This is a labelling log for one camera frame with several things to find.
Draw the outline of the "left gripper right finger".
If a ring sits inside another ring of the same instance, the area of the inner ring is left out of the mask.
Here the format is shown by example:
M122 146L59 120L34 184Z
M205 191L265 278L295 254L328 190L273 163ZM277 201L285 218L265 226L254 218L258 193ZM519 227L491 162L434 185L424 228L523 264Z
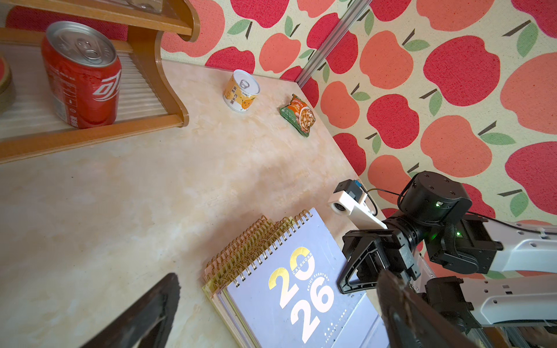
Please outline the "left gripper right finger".
M391 347L475 346L390 271L379 274L377 294Z

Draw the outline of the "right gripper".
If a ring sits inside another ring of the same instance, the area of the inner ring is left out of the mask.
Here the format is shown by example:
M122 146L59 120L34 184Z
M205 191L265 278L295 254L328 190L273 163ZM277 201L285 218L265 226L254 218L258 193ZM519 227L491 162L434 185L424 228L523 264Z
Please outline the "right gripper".
M386 230L352 230L342 238L347 259L337 280L342 294L377 288L382 271L405 283L418 279L413 253L420 243L432 262L459 274L488 273L503 249L490 237L487 218L470 213L472 201L464 186L443 175L416 174L397 206L383 222Z

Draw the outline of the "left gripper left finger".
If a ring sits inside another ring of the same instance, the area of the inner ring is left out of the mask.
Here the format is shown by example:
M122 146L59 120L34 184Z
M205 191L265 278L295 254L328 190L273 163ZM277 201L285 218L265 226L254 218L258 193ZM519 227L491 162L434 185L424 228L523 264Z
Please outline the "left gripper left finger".
M165 347L180 300L180 284L169 273L84 344L85 347Z

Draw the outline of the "purple calendar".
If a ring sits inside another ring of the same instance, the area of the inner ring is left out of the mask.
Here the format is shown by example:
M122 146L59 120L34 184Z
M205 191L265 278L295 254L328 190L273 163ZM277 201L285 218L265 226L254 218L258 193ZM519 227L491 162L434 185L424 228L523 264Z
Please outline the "purple calendar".
M252 257L257 258L255 251L258 247L263 245L264 241L273 235L278 227L279 223L274 222L270 229L266 230L249 249L246 249L242 252L242 254L237 255L235 259L230 260L213 278L210 279L210 281L205 282L203 287L204 293L211 297L226 283L226 281L234 278L240 271L244 270L248 265L253 263Z
M363 292L341 294L345 256L316 209L237 289L228 288L259 347L388 347L380 314Z

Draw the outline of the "green calendar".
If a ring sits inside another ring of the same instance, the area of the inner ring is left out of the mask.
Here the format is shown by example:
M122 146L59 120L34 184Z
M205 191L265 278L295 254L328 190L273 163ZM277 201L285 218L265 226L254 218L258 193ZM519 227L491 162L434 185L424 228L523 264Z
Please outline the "green calendar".
M243 319L240 310L238 310L234 304L229 295L228 288L239 288L258 267L264 264L264 262L296 232L296 224L297 221L293 217L285 217L280 220L278 222L278 229L255 251L257 258L252 257L253 263L240 271L234 278L226 281L226 283L211 297L206 295L225 322L238 345L241 347L259 347L260 344L257 342L255 335L251 332L245 319Z

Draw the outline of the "pink calendar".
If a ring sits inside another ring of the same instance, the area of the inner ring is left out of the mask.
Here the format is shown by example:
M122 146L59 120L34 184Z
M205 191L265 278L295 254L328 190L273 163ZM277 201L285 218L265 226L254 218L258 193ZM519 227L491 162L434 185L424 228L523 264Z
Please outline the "pink calendar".
M272 220L262 215L207 262L202 276L203 281L210 281L230 260L249 249L273 224Z

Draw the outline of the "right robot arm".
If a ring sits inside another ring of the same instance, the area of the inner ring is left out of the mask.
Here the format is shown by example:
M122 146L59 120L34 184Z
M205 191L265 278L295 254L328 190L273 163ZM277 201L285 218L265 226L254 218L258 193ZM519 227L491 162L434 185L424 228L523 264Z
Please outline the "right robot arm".
M462 331L493 326L556 324L556 227L506 223L471 211L459 182L434 172L416 174L385 220L366 204L356 180L339 183L329 199L355 229L343 237L343 294L377 289L392 273L404 284L422 279L414 253L450 271L426 281L422 299Z

